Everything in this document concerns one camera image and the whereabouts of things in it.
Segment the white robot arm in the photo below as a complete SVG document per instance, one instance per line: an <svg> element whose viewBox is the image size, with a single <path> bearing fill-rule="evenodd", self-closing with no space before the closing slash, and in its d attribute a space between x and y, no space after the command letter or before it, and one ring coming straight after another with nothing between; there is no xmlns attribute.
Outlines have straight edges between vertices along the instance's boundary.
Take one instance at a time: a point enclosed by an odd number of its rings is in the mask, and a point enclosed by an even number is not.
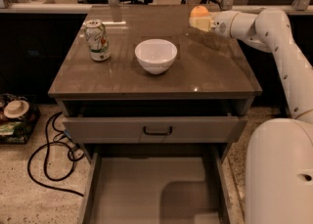
<svg viewBox="0 0 313 224"><path fill-rule="evenodd" d="M289 116L261 123L246 151L246 224L313 224L313 67L287 14L192 9L190 26L273 55Z"/></svg>

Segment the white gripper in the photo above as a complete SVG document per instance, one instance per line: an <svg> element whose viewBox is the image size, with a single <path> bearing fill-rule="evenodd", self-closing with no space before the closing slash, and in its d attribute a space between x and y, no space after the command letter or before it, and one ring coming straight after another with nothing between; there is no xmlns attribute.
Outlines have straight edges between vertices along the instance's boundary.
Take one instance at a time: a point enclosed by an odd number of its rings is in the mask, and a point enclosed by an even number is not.
<svg viewBox="0 0 313 224"><path fill-rule="evenodd" d="M243 36L239 28L241 12L224 11L218 12L213 17L213 32L219 36L240 38ZM190 26L204 32L211 31L211 19L209 17L195 17L189 19Z"/></svg>

